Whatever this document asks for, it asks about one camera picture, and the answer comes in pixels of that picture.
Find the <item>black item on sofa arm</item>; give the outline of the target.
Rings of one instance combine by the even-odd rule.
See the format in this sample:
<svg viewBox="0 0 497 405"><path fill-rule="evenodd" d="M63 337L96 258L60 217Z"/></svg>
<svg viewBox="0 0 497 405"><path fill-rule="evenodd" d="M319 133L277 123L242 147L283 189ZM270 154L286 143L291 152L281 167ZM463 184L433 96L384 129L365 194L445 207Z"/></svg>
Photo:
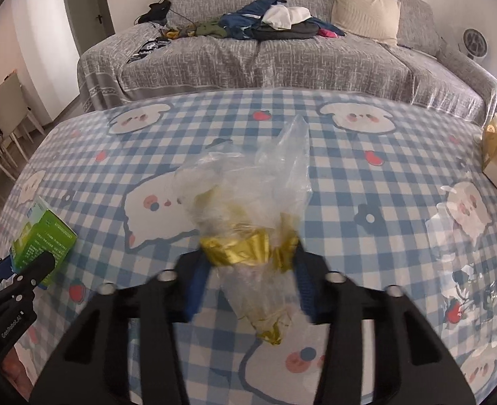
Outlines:
<svg viewBox="0 0 497 405"><path fill-rule="evenodd" d="M171 9L172 3L170 0L163 0L158 3L150 4L150 9L147 13L141 15L137 23L158 23L164 25L167 22L167 15Z"/></svg>

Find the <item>person's left hand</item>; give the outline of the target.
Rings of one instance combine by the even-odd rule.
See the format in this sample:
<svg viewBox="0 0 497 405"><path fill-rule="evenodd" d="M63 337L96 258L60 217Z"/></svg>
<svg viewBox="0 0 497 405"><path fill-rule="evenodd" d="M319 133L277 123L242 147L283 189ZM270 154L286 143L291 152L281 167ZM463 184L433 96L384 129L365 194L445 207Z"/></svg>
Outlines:
<svg viewBox="0 0 497 405"><path fill-rule="evenodd" d="M29 400L33 384L14 347L8 351L7 356L3 359L1 369L16 391L18 391L25 400Z"/></svg>

